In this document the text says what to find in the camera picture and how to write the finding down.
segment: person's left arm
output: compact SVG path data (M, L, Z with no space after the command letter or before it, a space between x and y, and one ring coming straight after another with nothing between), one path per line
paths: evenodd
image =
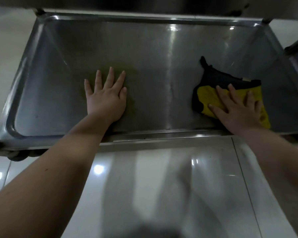
M110 68L95 90L85 80L88 115L0 191L1 237L60 237L82 194L99 143L126 108L125 72Z

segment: yellow cloth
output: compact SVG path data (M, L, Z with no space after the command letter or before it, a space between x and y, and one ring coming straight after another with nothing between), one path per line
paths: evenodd
M236 92L242 98L242 100L245 100L247 92L250 91L250 90L254 94L255 101L259 101L259 100L262 101L261 86L257 86L257 87L254 87L254 88L247 88L247 89L238 89L238 90L236 90ZM218 98L216 90L214 88L212 88L211 86L201 86L201 87L199 87L197 89L197 94L198 94L199 101L201 103L203 103L203 105L204 105L203 111L202 111L203 114L205 114L209 117L212 117L212 118L216 118L216 116L210 111L210 109L208 107L208 104L212 104L214 106L218 106L222 109L225 109L223 103ZM267 114L264 106L262 106L262 109L261 109L260 122L263 125L263 127L270 128L270 122L269 122L269 119L268 119L268 114Z

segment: tile grout line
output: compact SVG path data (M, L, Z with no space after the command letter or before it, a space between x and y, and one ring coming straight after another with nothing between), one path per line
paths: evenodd
M10 163L9 163L9 166L8 166L8 170L7 170L7 173L6 173L6 177L4 178L3 186L2 186L1 189L3 189L4 186L6 185L6 182L7 182L7 179L8 179L9 169L10 169L10 167L11 167L11 163L12 163L12 161L10 160Z
M259 234L261 235L261 238L263 238L261 228L260 228L260 226L258 224L258 220L257 220L256 212L255 212L255 209L254 209L254 206L253 206L253 202L252 202L252 199L250 198L250 194L249 194L247 183L246 183L246 180L245 180L245 177L244 177L243 169L242 169L240 160L238 158L238 154L237 154L236 147L235 147L235 144L234 144L234 140L233 140L232 137L231 137L231 140L232 140L232 143L233 143L233 147L234 147L234 150L235 150L235 154L236 154L236 157L237 157L238 164L240 165L240 169L241 169L242 176L243 176L243 179L244 179L244 183L245 183L245 186L246 186L247 194L248 194L248 197L249 197L249 200L250 200L250 204L251 204L252 210L254 212L254 216L255 216L256 223L257 223L257 227L258 227L258 230L259 230Z

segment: cleaning cloth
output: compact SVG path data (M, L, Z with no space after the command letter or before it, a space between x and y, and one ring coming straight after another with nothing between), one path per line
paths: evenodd
M216 119L216 116L209 109L208 104L218 106L225 110L223 103L217 95L215 87L219 85L226 93L228 93L227 86L230 83L234 86L237 94L242 100L246 99L248 91L252 91L255 101L262 101L262 84L260 80L245 80L220 72L213 68L212 65L208 65L203 56L200 59L200 63L204 68L204 73L200 84L196 86L193 91L193 110ZM270 128L268 114L264 106L262 106L261 109L260 122L263 127Z

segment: finger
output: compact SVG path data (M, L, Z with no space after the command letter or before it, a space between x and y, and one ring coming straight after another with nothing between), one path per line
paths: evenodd
M84 80L84 89L85 89L86 97L93 94L93 90L91 90L91 85L87 79Z
M217 106L214 106L212 104L209 104L208 105L209 109L213 112L213 114L222 122L226 116L227 116L227 113L224 112L222 109L220 109L219 107Z
M127 99L127 88L123 87L121 91L119 92L119 99L122 100L124 103L126 103Z
M255 113L257 113L257 114L261 113L262 105L263 105L263 103L260 100L255 103Z
M116 91L117 94L120 92L121 88L123 87L125 77L126 77L126 72L122 71L122 73L120 74L120 76L117 79L116 83L112 87Z
M114 84L114 79L115 79L114 69L112 67L110 67L106 82L104 84L104 89L111 88L112 85Z
M96 72L96 80L95 80L95 89L94 92L97 90L103 89L103 83L102 83L102 72L97 70Z
M220 100L223 102L226 108L230 110L230 108L234 106L233 100L231 100L231 98L224 92L224 90L220 86L216 86L216 91L218 96L220 97Z
M255 110L255 99L252 91L247 92L246 107Z
M238 105L243 105L243 101L242 101L241 97L237 94L234 86L230 83L227 87L228 87L228 90L230 92L230 95L231 95L233 101Z

